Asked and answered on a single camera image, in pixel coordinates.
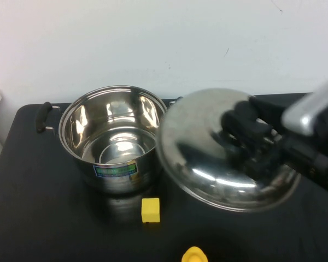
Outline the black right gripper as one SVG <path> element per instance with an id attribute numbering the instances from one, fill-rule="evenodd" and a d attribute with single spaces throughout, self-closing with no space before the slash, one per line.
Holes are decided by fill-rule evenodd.
<path id="1" fill-rule="evenodd" d="M 273 145 L 273 170 L 286 165 L 314 180 L 328 180 L 328 156 L 295 136 L 285 135 L 273 140 L 273 129 L 279 134 L 285 132 L 281 118 L 286 106 L 257 97 L 250 97 L 249 102 L 266 123 L 228 111 L 223 115 L 223 131 L 234 136 L 250 152 L 265 151 Z"/>

